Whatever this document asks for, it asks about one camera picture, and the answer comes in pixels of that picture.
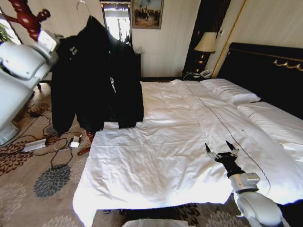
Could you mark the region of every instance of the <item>white pillow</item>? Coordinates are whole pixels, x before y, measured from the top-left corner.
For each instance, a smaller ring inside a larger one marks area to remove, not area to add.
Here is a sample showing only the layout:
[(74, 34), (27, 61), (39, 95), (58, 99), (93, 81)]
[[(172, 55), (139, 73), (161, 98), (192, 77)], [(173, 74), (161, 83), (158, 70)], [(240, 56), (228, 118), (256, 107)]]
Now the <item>white pillow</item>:
[(256, 94), (225, 79), (207, 79), (200, 83), (222, 100), (235, 106), (260, 100)]
[(303, 120), (265, 102), (237, 107), (296, 160), (303, 162)]

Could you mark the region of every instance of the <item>patterned carpet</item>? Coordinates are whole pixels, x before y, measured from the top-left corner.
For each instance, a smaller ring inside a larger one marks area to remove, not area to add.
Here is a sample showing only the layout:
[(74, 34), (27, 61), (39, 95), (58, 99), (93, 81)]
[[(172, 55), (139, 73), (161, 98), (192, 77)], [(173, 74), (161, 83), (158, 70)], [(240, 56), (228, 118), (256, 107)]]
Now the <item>patterned carpet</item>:
[[(0, 227), (82, 226), (73, 212), (72, 199), (88, 157), (88, 153), (78, 156), (77, 152), (89, 147), (90, 142), (76, 120), (73, 125), (77, 126), (62, 136), (66, 140), (57, 141), (51, 115), (50, 87), (42, 84), (42, 90), (35, 89), (15, 118), (20, 133), (0, 147)], [(79, 148), (70, 151), (66, 141), (81, 133)], [(20, 152), (26, 143), (44, 138), (45, 148)], [(56, 152), (55, 145), (66, 150)], [(197, 227), (249, 226), (246, 219), (235, 216), (239, 214), (231, 196), (224, 205), (192, 203), (151, 210), (99, 210), (93, 226), (121, 227), (139, 218), (185, 220)]]

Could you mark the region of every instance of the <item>black coat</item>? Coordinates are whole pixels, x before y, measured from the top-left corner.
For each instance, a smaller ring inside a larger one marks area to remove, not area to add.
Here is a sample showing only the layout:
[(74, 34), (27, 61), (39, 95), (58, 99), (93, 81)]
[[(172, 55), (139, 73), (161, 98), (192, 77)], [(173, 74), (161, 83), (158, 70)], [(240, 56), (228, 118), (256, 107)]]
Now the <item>black coat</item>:
[(62, 39), (57, 53), (51, 96), (53, 128), (59, 136), (69, 130), (75, 114), (80, 127), (90, 132), (103, 129), (104, 121), (126, 128), (143, 120), (134, 51), (94, 17), (77, 36)]

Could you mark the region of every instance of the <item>charger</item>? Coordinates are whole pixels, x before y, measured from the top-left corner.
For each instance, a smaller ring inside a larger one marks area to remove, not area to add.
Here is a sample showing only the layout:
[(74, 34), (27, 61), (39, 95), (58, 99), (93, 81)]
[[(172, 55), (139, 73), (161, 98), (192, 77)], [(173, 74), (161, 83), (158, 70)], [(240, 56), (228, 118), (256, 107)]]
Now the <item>charger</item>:
[(71, 142), (71, 148), (77, 148), (80, 145), (80, 137), (74, 136)]

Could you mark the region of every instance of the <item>bed frame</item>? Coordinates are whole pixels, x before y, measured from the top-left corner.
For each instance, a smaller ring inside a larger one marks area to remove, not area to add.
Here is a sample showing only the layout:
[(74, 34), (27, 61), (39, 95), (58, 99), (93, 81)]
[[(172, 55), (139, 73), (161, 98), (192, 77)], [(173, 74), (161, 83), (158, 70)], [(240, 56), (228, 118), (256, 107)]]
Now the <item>bed frame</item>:
[(218, 78), (303, 119), (303, 49), (231, 43)]

